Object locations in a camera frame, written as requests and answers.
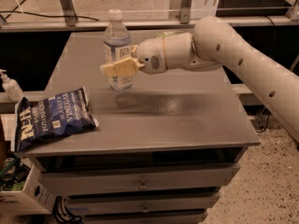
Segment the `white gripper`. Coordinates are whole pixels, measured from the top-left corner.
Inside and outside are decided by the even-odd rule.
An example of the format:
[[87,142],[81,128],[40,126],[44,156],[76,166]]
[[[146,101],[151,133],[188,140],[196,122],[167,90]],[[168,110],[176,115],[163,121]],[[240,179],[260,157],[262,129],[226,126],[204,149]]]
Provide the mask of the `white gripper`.
[[142,72],[154,75],[170,69],[199,71],[218,65],[218,62],[202,59],[196,54],[190,33],[147,39],[131,46],[131,56],[133,58],[102,64],[102,74],[106,77],[131,77],[141,68]]

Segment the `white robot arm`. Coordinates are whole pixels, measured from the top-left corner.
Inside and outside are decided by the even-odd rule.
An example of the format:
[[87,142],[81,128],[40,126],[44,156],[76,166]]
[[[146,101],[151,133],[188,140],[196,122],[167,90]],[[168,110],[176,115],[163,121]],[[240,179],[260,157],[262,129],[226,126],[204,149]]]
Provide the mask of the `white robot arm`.
[[246,42],[217,17],[204,17],[192,33],[147,39],[133,54],[100,66],[106,77],[149,75],[170,69],[199,71],[222,64],[266,106],[290,135],[299,141],[299,76]]

